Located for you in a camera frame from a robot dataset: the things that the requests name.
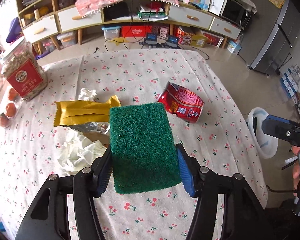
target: blue lid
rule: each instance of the blue lid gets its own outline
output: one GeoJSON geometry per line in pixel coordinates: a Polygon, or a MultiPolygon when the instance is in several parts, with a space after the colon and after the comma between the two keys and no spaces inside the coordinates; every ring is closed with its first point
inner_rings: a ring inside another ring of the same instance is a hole
{"type": "Polygon", "coordinates": [[[114,30],[114,29],[120,29],[121,26],[112,26],[112,27],[101,27],[101,30],[114,30]]]}

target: green sponge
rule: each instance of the green sponge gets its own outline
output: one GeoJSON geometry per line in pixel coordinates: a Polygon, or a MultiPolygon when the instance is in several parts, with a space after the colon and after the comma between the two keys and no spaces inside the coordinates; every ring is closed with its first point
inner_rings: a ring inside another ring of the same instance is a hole
{"type": "Polygon", "coordinates": [[[181,182],[178,157],[163,104],[110,109],[114,187],[130,194],[181,182]]]}

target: jar of snacks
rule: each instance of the jar of snacks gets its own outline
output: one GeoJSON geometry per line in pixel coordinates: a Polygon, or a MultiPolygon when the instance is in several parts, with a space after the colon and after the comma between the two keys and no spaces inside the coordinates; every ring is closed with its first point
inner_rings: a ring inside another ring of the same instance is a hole
{"type": "Polygon", "coordinates": [[[0,64],[1,74],[24,101],[30,101],[48,84],[47,74],[34,59],[31,43],[24,37],[0,55],[0,64]]]}

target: tablecloth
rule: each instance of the tablecloth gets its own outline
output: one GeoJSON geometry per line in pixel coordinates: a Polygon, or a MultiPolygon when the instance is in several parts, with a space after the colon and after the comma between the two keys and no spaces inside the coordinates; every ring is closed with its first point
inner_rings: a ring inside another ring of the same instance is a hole
{"type": "MultiPolygon", "coordinates": [[[[53,127],[55,101],[75,100],[81,88],[96,89],[99,102],[116,94],[122,105],[155,102],[167,81],[196,92],[205,102],[197,123],[168,114],[174,142],[182,143],[190,156],[218,174],[243,174],[266,206],[267,190],[248,127],[231,95],[197,52],[114,51],[44,68],[49,77],[47,88],[23,103],[9,128],[0,129],[0,215],[11,239],[47,176],[66,175],[57,158],[68,128],[53,127]]],[[[78,239],[71,195],[68,200],[71,237],[78,239]]],[[[182,183],[159,191],[119,195],[111,176],[95,206],[106,239],[170,240],[187,236],[196,199],[185,192],[182,183]]],[[[221,235],[223,207],[220,197],[214,240],[221,235]]]]}

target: metal bolt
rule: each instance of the metal bolt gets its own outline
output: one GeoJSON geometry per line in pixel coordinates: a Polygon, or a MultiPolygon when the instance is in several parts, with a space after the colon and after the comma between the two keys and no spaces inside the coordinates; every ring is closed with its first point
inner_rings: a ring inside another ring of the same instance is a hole
{"type": "Polygon", "coordinates": [[[200,171],[201,173],[208,173],[208,172],[209,172],[209,169],[208,169],[207,167],[201,167],[201,168],[199,169],[199,171],[200,171]]]}
{"type": "Polygon", "coordinates": [[[84,173],[84,174],[87,174],[90,171],[91,171],[91,168],[89,168],[89,167],[85,167],[85,168],[82,169],[82,173],[84,173]]]}
{"type": "Polygon", "coordinates": [[[57,175],[56,174],[51,174],[49,176],[49,180],[55,180],[57,178],[57,175]]]}
{"type": "Polygon", "coordinates": [[[243,178],[243,176],[242,176],[240,173],[235,173],[235,174],[234,174],[234,177],[235,177],[236,179],[238,179],[238,180],[240,180],[240,179],[243,178]]]}

